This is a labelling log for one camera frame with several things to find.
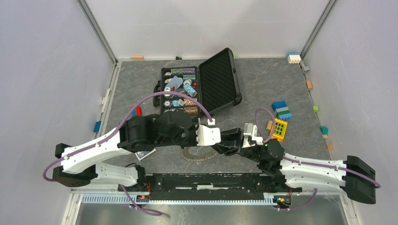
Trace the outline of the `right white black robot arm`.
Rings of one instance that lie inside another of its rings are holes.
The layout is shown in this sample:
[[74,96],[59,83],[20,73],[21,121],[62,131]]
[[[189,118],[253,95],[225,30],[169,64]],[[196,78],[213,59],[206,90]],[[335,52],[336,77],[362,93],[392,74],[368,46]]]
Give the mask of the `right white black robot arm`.
[[344,192],[353,201],[376,203],[375,170],[356,156],[345,160],[318,160],[285,153],[276,140],[261,145],[250,141],[238,154],[257,163],[276,191],[286,188]]

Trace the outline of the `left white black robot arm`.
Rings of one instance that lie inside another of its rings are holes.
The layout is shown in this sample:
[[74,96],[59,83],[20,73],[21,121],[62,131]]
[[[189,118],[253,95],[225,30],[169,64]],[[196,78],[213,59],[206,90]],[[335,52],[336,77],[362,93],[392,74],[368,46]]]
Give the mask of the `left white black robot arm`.
[[142,191],[147,186],[143,168],[110,165],[107,160],[164,146],[210,146],[219,154],[235,154],[242,136],[240,128],[221,131],[211,122],[201,124],[184,110],[134,116],[90,142],[78,146],[58,144],[55,155],[60,165],[53,169],[52,179],[72,188],[92,183],[121,184]]

